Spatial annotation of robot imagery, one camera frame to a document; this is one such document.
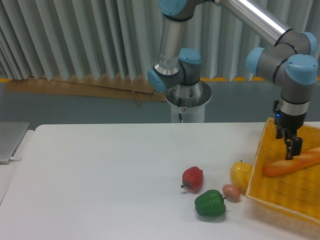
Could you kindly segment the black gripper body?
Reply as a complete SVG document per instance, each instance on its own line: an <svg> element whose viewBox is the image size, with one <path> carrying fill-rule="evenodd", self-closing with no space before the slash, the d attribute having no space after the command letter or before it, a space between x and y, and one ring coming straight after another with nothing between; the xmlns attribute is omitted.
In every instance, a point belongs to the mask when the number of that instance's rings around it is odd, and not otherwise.
<svg viewBox="0 0 320 240"><path fill-rule="evenodd" d="M275 100L273 103L274 124L277 128L289 131L289 138L297 135L297 130L304 124L307 114L307 103L293 104L284 99Z"/></svg>

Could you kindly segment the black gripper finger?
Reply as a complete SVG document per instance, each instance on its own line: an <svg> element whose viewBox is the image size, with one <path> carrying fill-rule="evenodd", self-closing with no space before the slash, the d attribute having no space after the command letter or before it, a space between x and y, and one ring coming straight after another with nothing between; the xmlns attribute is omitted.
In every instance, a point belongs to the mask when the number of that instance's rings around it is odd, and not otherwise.
<svg viewBox="0 0 320 240"><path fill-rule="evenodd" d="M292 138L285 138L286 145L286 160L292 160L294 156L301 154L303 139L301 137L293 136Z"/></svg>
<svg viewBox="0 0 320 240"><path fill-rule="evenodd" d="M288 145L289 143L289 130L286 128L276 128L276 139L283 139L284 143Z"/></svg>

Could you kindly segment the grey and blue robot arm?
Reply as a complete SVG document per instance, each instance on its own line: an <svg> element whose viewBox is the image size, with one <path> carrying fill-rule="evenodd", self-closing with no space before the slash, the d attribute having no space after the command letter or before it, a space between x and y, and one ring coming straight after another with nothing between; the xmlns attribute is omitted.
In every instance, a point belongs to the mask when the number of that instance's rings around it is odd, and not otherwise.
<svg viewBox="0 0 320 240"><path fill-rule="evenodd" d="M174 123L202 123L212 98L204 75L233 80L262 78L278 86L273 103L276 138L286 158L302 150L298 129L316 86L316 37L296 32L258 0L160 0L163 15L159 53L147 79L165 94Z"/></svg>

